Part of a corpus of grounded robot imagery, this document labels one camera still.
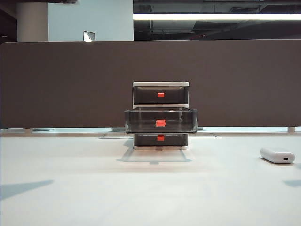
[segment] drawer unit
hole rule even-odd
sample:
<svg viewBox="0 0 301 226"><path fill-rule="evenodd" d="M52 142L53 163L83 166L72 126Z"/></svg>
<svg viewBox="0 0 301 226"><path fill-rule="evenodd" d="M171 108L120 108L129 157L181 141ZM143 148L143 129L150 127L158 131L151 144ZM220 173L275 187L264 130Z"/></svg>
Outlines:
<svg viewBox="0 0 301 226"><path fill-rule="evenodd" d="M135 108L126 110L127 133L194 133L197 110L187 108Z"/></svg>
<svg viewBox="0 0 301 226"><path fill-rule="evenodd" d="M138 104L188 104L188 86L136 86L133 103Z"/></svg>
<svg viewBox="0 0 301 226"><path fill-rule="evenodd" d="M134 82L133 108L187 107L188 82Z"/></svg>
<svg viewBox="0 0 301 226"><path fill-rule="evenodd" d="M148 146L188 146L188 134L135 134L134 135L135 147L148 147Z"/></svg>

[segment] white wall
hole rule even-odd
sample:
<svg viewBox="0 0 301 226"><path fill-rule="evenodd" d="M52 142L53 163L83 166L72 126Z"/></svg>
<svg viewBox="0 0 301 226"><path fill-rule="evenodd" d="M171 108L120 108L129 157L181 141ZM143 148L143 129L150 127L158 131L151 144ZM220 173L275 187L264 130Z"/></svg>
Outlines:
<svg viewBox="0 0 301 226"><path fill-rule="evenodd" d="M49 41L83 41L83 31L96 41L134 40L133 0L81 0L48 4Z"/></svg>
<svg viewBox="0 0 301 226"><path fill-rule="evenodd" d="M48 4L17 5L18 41L48 41Z"/></svg>

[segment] gray desk divider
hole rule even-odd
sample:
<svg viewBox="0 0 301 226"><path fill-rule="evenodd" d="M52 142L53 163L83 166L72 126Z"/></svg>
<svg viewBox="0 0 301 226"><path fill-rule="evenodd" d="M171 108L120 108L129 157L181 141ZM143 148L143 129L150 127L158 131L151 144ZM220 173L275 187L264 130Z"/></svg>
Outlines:
<svg viewBox="0 0 301 226"><path fill-rule="evenodd" d="M188 81L199 126L300 126L301 40L0 46L1 123L122 127L134 81Z"/></svg>

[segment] ceiling light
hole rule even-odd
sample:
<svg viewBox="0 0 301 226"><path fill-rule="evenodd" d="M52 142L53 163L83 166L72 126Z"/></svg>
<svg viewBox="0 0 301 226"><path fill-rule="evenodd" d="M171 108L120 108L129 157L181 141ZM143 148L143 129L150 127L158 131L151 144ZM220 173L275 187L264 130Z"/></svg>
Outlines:
<svg viewBox="0 0 301 226"><path fill-rule="evenodd" d="M133 20L301 20L301 14L133 14Z"/></svg>

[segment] red drawer handle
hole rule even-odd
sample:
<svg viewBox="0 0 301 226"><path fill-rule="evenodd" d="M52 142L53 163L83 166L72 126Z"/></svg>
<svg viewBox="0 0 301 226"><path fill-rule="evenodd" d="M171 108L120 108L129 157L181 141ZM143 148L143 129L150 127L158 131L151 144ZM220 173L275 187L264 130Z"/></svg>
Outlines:
<svg viewBox="0 0 301 226"><path fill-rule="evenodd" d="M165 119L157 119L156 120L156 127L165 127L165 126L166 126Z"/></svg>
<svg viewBox="0 0 301 226"><path fill-rule="evenodd" d="M164 135L158 135L157 136L157 141L164 141L164 140L165 140Z"/></svg>
<svg viewBox="0 0 301 226"><path fill-rule="evenodd" d="M159 98L164 98L164 96L165 96L165 93L157 93L157 97L159 97Z"/></svg>

